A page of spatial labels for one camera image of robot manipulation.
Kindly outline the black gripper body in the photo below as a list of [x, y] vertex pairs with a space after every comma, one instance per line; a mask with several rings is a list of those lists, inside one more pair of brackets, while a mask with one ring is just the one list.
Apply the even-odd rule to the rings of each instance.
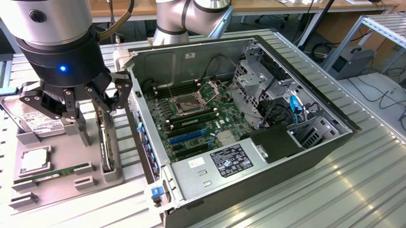
[[113, 81], [104, 64], [99, 34], [90, 29], [76, 41], [56, 46], [35, 45], [16, 39], [26, 58], [40, 78], [44, 91], [62, 95], [66, 89], [86, 95], [86, 87], [103, 93]]

